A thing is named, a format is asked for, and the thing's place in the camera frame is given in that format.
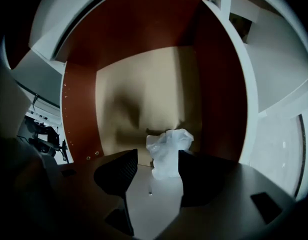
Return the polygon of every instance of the orange curved wall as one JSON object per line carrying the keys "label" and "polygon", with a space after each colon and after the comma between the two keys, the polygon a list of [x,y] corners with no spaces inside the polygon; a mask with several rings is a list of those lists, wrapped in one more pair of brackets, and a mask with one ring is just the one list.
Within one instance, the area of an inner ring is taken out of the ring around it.
{"label": "orange curved wall", "polygon": [[[201,6],[201,0],[106,0],[76,26],[57,55],[58,60],[67,60],[62,115],[75,162],[95,158],[96,151],[103,154],[95,103],[97,70],[146,51],[193,44],[201,72],[201,149],[238,160],[246,128],[242,68],[227,33]],[[226,85],[218,83],[224,76]],[[228,91],[235,94],[226,96]],[[243,110],[230,116],[231,120],[223,118],[232,113],[228,102],[242,105]]]}

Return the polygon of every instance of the beige wall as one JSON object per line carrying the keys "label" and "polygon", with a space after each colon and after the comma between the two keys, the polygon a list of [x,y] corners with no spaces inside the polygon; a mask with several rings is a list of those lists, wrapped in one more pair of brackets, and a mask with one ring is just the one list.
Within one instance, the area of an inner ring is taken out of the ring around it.
{"label": "beige wall", "polygon": [[191,46],[140,53],[97,72],[96,116],[105,155],[138,149],[138,163],[150,166],[146,136],[184,128],[200,149],[199,73]]}

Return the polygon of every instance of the white curved frame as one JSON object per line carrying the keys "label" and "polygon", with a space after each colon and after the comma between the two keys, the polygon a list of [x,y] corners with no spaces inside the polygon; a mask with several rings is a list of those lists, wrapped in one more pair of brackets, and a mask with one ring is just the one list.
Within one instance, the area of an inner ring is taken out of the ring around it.
{"label": "white curved frame", "polygon": [[258,90],[256,86],[253,66],[244,43],[236,29],[233,27],[232,23],[224,17],[220,9],[214,3],[207,0],[203,0],[203,2],[215,14],[217,19],[223,25],[225,31],[227,32],[230,40],[234,45],[242,67],[247,96],[247,122],[245,140],[239,162],[241,164],[250,165],[250,155],[252,153],[256,138],[259,114]]}

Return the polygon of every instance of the white plastic bag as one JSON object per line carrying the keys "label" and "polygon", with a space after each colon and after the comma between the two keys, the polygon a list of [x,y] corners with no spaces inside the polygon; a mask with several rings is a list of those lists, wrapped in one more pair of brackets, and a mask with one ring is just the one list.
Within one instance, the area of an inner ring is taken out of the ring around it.
{"label": "white plastic bag", "polygon": [[148,135],[146,148],[154,160],[154,178],[180,177],[179,150],[188,150],[193,140],[193,135],[185,129],[168,130],[160,136]]}

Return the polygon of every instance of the plastic bag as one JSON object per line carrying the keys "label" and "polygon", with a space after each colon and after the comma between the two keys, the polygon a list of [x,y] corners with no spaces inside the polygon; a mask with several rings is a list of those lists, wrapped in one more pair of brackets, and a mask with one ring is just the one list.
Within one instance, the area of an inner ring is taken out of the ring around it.
{"label": "plastic bag", "polygon": [[193,140],[193,135],[185,129],[168,130],[160,136],[148,135],[146,148],[154,160],[154,178],[180,177],[179,150],[188,150]]}

